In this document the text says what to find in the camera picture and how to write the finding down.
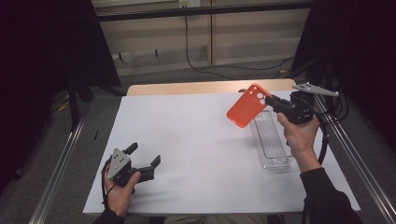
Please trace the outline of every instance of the person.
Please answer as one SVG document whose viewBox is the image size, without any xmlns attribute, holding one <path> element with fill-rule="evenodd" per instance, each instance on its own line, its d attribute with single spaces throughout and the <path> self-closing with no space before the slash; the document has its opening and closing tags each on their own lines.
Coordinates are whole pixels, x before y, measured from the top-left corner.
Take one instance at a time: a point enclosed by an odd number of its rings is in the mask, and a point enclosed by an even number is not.
<svg viewBox="0 0 396 224">
<path fill-rule="evenodd" d="M 315 137 L 319 128 L 318 118 L 306 124 L 293 124 L 282 113 L 277 114 L 279 123 L 284 127 L 284 134 L 289 143 L 291 154 L 297 161 L 300 169 L 300 178 L 303 181 L 306 198 L 304 204 L 311 224 L 361 224 L 362 221 L 352 209 L 350 201 L 344 192 L 338 191 L 327 176 L 326 171 L 318 162 L 314 151 Z M 122 223 L 129 207 L 130 195 L 139 174 L 134 174 L 125 188 L 115 187 L 108 194 L 109 209 L 94 222 Z M 106 188 L 114 185 L 112 180 L 106 180 Z M 225 218 L 224 222 L 238 223 Z M 256 223 L 265 223 L 262 219 Z M 169 217 L 165 223 L 194 223 L 186 217 Z M 198 218 L 198 223 L 208 223 Z"/>
</svg>

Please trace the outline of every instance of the gray carpet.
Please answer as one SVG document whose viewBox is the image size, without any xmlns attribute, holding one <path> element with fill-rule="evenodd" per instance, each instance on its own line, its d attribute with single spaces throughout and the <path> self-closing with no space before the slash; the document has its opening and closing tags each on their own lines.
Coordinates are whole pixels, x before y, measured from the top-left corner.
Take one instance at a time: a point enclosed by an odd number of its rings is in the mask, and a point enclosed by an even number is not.
<svg viewBox="0 0 396 224">
<path fill-rule="evenodd" d="M 238 65 L 250 67 L 268 67 L 277 65 L 281 60 L 273 62 L 241 63 Z M 285 63 L 286 70 L 290 62 Z M 236 68 L 214 68 L 210 70 L 232 79 L 261 79 L 283 77 L 279 68 L 266 71 L 242 70 Z M 190 81 L 227 80 L 214 74 L 205 74 L 192 69 L 182 69 L 163 73 L 133 75 L 121 77 L 121 89 L 134 84 L 172 83 Z M 120 98 L 107 92 L 92 88 L 95 98 L 92 103 L 80 103 L 80 107 L 89 107 L 88 117 L 79 135 L 76 147 L 71 154 L 66 171 L 61 179 L 60 187 L 49 209 L 45 223 L 92 223 L 95 217 L 82 214 L 82 209 L 91 190 L 91 183 L 103 156 L 106 142 L 112 129 Z M 367 163 L 375 178 L 384 191 L 396 202 L 394 188 L 396 183 L 390 181 L 396 171 L 396 153 L 384 137 L 366 124 L 365 116 L 349 100 L 349 115 L 342 121 L 348 136 Z M 55 111 L 51 114 L 49 125 L 34 153 L 23 167 L 21 179 L 12 180 L 0 196 L 0 223 L 28 223 L 36 204 L 43 193 L 50 175 L 64 148 L 70 130 L 70 112 Z M 350 164 L 342 147 L 331 134 L 332 151 L 340 163 L 347 181 L 361 206 L 359 215 L 364 223 L 387 223 L 378 210 L 373 198 L 364 187 L 355 168 Z M 299 215 L 286 215 L 286 223 L 300 223 Z M 126 223 L 148 223 L 147 217 L 128 217 Z"/>
</svg>

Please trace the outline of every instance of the orange phone case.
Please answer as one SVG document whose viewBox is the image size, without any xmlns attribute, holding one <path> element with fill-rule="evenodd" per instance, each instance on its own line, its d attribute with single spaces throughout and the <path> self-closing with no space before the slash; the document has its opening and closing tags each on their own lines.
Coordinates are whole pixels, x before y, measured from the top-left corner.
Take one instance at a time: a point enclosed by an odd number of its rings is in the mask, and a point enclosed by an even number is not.
<svg viewBox="0 0 396 224">
<path fill-rule="evenodd" d="M 265 96 L 271 96 L 259 84 L 253 83 L 227 112 L 227 118 L 245 128 L 267 106 Z"/>
</svg>

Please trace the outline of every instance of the hand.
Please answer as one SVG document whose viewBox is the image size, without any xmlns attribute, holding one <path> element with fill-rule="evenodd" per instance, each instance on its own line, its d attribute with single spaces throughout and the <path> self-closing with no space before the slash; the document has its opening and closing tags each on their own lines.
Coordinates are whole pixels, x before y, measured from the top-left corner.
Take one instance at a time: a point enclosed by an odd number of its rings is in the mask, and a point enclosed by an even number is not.
<svg viewBox="0 0 396 224">
<path fill-rule="evenodd" d="M 277 120 L 285 128 L 284 134 L 291 148 L 291 155 L 297 160 L 301 172 L 317 169 L 320 164 L 314 151 L 315 136 L 320 125 L 318 118 L 313 117 L 306 124 L 293 124 L 282 113 Z"/>
<path fill-rule="evenodd" d="M 108 207 L 113 212 L 115 212 L 118 217 L 125 217 L 126 214 L 128 213 L 129 203 L 131 202 L 132 190 L 134 189 L 134 186 L 137 184 L 137 181 L 139 181 L 141 174 L 140 172 L 134 173 L 131 176 L 131 178 L 129 178 L 128 184 L 123 188 L 120 186 L 115 186 L 116 182 L 112 179 L 107 178 L 109 167 L 110 164 L 106 167 L 105 177 L 104 177 L 106 191 L 108 192 L 107 194 Z"/>
</svg>

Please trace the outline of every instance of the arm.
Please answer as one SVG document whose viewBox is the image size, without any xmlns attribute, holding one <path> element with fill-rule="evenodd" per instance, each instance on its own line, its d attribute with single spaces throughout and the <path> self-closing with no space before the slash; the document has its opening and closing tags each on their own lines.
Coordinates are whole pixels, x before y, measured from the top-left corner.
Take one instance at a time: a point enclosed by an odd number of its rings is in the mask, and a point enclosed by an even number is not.
<svg viewBox="0 0 396 224">
<path fill-rule="evenodd" d="M 105 185 L 107 190 L 108 208 L 96 219 L 94 224 L 122 224 L 128 213 L 129 203 L 132 198 L 132 190 L 140 178 L 140 172 L 134 173 L 128 184 L 122 188 L 117 186 L 114 180 L 106 178 L 108 176 L 109 165 L 105 171 Z"/>
<path fill-rule="evenodd" d="M 284 134 L 291 154 L 301 171 L 300 177 L 306 192 L 304 202 L 311 223 L 362 223 L 351 208 L 348 197 L 335 189 L 318 162 L 314 151 L 318 119 L 314 116 L 313 120 L 301 125 L 290 123 L 281 113 L 277 114 L 277 119 L 285 128 Z"/>
</svg>

